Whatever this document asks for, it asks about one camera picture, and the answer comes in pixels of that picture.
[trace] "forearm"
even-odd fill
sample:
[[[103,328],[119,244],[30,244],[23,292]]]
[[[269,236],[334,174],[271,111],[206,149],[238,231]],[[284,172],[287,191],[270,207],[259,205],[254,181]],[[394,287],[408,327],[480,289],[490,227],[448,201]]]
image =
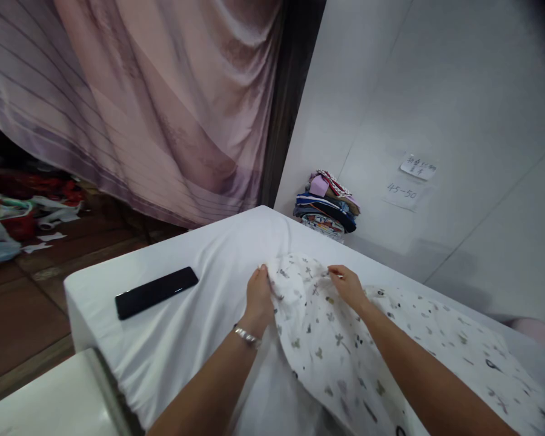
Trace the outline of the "forearm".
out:
[[[432,436],[516,434],[458,377],[369,300],[359,306],[358,314],[404,396]]]
[[[262,337],[266,325],[243,317],[238,326]],[[180,391],[148,436],[222,435],[254,363],[256,350],[230,332],[202,369]]]

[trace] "handwritten note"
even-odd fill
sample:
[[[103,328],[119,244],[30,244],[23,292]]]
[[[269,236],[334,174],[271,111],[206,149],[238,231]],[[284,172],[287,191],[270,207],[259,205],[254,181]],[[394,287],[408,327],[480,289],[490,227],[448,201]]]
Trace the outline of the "handwritten note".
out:
[[[412,176],[423,180],[430,180],[436,172],[436,164],[416,154],[406,154],[400,169]]]
[[[386,203],[416,212],[418,204],[426,197],[429,187],[424,182],[399,174],[384,183],[382,200]]]

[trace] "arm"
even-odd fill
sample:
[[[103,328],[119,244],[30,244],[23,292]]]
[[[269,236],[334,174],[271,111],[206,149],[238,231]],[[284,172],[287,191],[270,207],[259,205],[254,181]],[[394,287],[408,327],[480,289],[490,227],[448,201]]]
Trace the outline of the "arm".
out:
[[[395,381],[432,436],[517,434],[447,367],[380,312],[365,296],[353,271],[333,265],[329,273],[343,300],[368,327]]]
[[[246,311],[238,327],[261,339],[274,318],[265,265],[256,269],[248,281],[246,299]],[[148,436],[224,434],[255,357],[256,349],[230,332],[159,416]]]

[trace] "tiled floor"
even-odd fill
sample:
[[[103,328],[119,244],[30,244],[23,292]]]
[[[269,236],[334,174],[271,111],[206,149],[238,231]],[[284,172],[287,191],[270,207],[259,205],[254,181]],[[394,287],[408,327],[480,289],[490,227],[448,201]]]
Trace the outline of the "tiled floor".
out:
[[[145,222],[151,243],[185,231],[152,219]],[[44,232],[67,235],[50,241],[51,248],[0,265],[0,399],[73,355],[63,280],[147,246],[141,223],[138,214],[123,210],[122,217],[118,205],[107,202],[104,210]]]

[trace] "hand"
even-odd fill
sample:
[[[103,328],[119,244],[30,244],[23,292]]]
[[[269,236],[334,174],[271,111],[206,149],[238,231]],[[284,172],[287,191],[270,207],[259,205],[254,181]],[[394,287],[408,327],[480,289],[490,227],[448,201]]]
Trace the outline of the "hand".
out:
[[[266,265],[257,268],[246,286],[246,311],[238,322],[251,335],[262,338],[266,326],[274,319],[274,307],[271,300],[273,291],[268,280]]]
[[[343,301],[359,314],[363,304],[369,300],[363,292],[357,274],[343,265],[331,265],[328,269],[331,281],[333,281]]]

